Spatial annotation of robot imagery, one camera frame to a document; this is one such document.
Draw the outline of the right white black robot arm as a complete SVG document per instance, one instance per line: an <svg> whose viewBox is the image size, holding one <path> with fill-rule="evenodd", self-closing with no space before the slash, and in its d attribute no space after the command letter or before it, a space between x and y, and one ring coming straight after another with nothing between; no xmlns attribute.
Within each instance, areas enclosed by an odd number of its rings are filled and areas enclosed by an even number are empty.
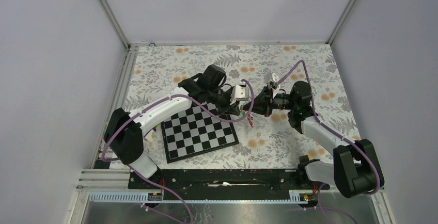
<svg viewBox="0 0 438 224"><path fill-rule="evenodd" d="M332 163L299 158L296 182L304 189L316 182L334 185L346 198L375 194L384 186L384 176L374 146L368 139L352 141L324 124L314 111L311 86L295 82L290 93L274 94L265 86L243 110L268 117L287 110L288 122L298 133L318 142L333 158Z"/></svg>

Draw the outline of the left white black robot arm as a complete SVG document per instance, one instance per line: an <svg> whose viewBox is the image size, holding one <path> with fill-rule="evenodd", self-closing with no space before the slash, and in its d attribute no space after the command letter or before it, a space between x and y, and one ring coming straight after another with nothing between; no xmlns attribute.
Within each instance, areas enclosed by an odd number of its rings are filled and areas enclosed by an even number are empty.
<svg viewBox="0 0 438 224"><path fill-rule="evenodd" d="M158 167L144 150L144 135L157 124L194 103L211 103L220 114L236 110L238 97L247 97L245 86L235 85L224 91L222 83L226 73L216 65L209 65L203 73L182 80L166 96L137 110L113 111L106 131L102 160L109 162L106 152L111 149L116 158L140 175L140 181L147 188L155 188L160 183Z"/></svg>

